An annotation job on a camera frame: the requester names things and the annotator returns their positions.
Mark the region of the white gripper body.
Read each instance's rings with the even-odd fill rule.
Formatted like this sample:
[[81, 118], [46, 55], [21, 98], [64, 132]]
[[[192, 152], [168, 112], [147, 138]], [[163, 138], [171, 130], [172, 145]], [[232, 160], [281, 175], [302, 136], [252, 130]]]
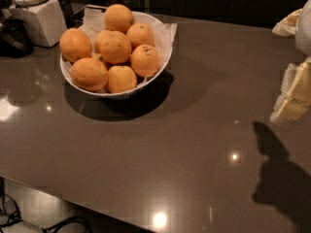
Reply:
[[311, 0], [302, 8], [295, 28], [295, 46], [305, 55], [311, 55]]

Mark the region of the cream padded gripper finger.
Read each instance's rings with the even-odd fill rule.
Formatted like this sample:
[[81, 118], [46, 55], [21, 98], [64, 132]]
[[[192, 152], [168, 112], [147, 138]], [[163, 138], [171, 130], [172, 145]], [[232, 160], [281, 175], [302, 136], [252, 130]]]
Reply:
[[311, 57], [297, 65], [290, 63], [281, 83], [270, 116], [275, 124], [287, 124], [299, 120], [311, 107]]
[[302, 9], [298, 9], [275, 24], [272, 33], [281, 37], [295, 36], [299, 31], [299, 20]]

